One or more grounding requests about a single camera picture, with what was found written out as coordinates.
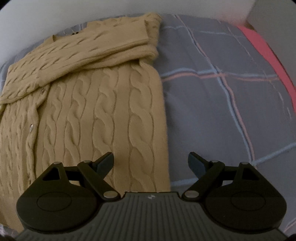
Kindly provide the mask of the grey plaid bed sheet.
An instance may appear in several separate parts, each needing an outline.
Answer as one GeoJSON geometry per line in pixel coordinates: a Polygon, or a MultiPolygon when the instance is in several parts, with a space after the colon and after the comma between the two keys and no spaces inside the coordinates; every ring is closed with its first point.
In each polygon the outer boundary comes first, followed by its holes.
{"type": "MultiPolygon", "coordinates": [[[[285,198],[281,229],[295,233],[295,95],[238,27],[160,17],[152,65],[163,88],[170,190],[195,182],[190,152],[230,166],[249,162],[285,198]]],[[[1,68],[4,83],[9,67],[41,44],[1,68]]]]}

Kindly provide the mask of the pink pillow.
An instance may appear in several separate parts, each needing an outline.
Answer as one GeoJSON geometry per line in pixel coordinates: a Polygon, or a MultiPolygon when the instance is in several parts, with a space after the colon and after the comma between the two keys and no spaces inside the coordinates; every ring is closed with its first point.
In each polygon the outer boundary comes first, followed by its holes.
{"type": "Polygon", "coordinates": [[[295,86],[293,85],[283,65],[280,63],[280,61],[278,60],[272,49],[269,47],[267,42],[263,39],[263,37],[255,32],[255,30],[251,30],[244,26],[238,26],[238,29],[243,32],[245,37],[247,37],[254,48],[272,66],[275,73],[279,76],[280,80],[282,81],[290,95],[295,95],[295,86]]]}

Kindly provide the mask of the yellow cable knit cardigan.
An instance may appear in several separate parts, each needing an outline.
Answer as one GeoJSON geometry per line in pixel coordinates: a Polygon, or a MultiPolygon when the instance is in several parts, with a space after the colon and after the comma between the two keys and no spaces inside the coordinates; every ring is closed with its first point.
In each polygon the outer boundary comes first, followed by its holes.
{"type": "Polygon", "coordinates": [[[153,67],[161,17],[93,21],[52,36],[12,64],[1,92],[1,224],[22,225],[16,201],[53,162],[107,152],[120,194],[170,190],[161,78],[153,67]]]}

